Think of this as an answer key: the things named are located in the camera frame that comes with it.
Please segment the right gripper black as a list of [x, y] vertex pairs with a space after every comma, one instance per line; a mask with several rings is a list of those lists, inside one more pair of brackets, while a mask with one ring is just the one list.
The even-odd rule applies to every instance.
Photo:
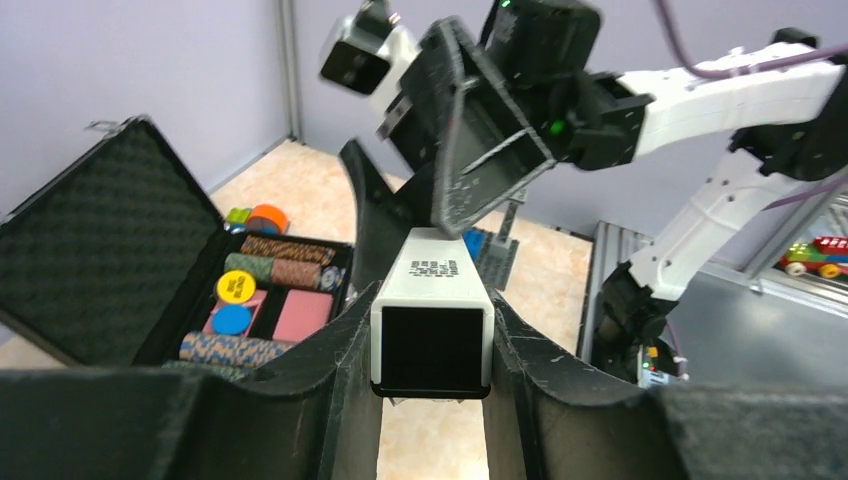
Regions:
[[395, 60], [406, 68], [377, 132], [422, 141], [404, 156], [424, 166], [394, 191], [357, 140], [340, 150], [357, 210], [358, 290], [386, 278], [411, 229], [458, 237], [557, 162], [460, 18], [435, 21], [416, 53]]

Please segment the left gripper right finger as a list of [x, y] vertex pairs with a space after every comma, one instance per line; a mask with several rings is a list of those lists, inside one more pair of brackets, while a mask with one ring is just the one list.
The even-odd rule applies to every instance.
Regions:
[[843, 479], [843, 387], [642, 389], [574, 357], [498, 292], [483, 402], [493, 479]]

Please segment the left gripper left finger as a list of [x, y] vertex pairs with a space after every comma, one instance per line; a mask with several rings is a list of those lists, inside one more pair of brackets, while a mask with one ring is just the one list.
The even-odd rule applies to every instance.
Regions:
[[163, 368], [7, 370], [5, 479], [372, 479], [369, 384], [379, 284], [239, 382]]

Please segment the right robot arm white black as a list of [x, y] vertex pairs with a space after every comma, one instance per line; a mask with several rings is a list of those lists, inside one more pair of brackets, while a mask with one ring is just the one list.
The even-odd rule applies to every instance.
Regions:
[[593, 175], [592, 199], [614, 172], [627, 214], [623, 177], [677, 157], [663, 223], [603, 280], [579, 344], [621, 379], [679, 378], [661, 334], [696, 273], [770, 203], [844, 168], [847, 57], [784, 28], [700, 63], [591, 71], [601, 24], [585, 1], [496, 1], [478, 36], [447, 17], [416, 37], [387, 2], [364, 1], [321, 74], [372, 98], [413, 169], [415, 219], [451, 238], [560, 164]]

